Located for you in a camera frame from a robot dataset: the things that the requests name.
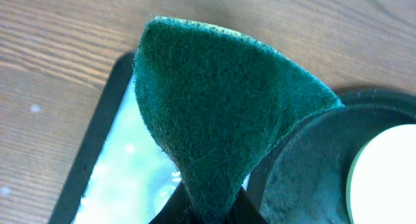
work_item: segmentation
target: wood grain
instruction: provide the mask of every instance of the wood grain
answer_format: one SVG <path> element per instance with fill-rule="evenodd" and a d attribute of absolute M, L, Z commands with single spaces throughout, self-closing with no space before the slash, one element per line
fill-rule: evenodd
<path fill-rule="evenodd" d="M 156 15 L 280 50 L 332 88 L 416 94 L 416 0 L 0 0 L 0 223 L 46 223 L 112 64 Z"/>

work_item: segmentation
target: wooden table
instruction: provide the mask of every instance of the wooden table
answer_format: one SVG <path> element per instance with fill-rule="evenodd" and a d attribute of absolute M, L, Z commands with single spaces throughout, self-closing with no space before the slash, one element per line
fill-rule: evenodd
<path fill-rule="evenodd" d="M 46 223 L 114 61 L 157 15 L 273 45 L 336 90 L 416 94 L 416 0 L 0 0 L 0 223 Z"/>

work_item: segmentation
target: felt piece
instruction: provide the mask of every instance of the felt piece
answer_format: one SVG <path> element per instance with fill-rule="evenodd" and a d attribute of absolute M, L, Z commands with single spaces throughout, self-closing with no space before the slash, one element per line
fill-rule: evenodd
<path fill-rule="evenodd" d="M 133 66 L 144 123 L 206 223 L 223 221 L 245 176 L 297 123 L 343 106 L 275 49 L 206 23 L 151 20 Z"/>

